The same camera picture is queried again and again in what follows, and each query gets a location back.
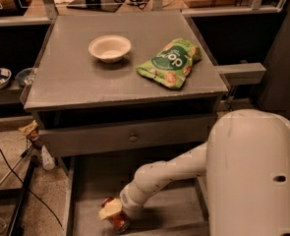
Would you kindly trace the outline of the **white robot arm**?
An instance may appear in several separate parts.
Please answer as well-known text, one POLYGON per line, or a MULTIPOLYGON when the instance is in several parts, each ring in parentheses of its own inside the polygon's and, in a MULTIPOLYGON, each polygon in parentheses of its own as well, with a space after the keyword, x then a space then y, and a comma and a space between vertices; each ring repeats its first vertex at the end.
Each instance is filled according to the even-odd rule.
POLYGON ((141 166, 98 218, 137 210, 169 183, 200 175, 209 236, 290 236, 290 121, 255 109, 229 112, 202 145, 141 166))

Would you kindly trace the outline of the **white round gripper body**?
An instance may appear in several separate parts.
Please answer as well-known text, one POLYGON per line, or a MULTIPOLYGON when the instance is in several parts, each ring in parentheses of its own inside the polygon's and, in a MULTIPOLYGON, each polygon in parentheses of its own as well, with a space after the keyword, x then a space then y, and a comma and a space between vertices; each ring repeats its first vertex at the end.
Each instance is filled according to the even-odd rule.
POLYGON ((144 193, 135 184, 126 185, 119 195, 123 211, 133 217, 143 209, 144 197, 144 193))

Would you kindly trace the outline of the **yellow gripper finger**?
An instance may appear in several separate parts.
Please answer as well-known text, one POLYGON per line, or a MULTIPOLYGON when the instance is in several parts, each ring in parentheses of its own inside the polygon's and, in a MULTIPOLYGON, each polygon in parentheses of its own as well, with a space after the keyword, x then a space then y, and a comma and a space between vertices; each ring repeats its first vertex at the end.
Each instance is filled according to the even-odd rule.
POLYGON ((100 220, 104 220, 119 213, 121 210, 122 203, 119 199, 108 198, 102 203, 101 210, 98 212, 98 217, 100 220))

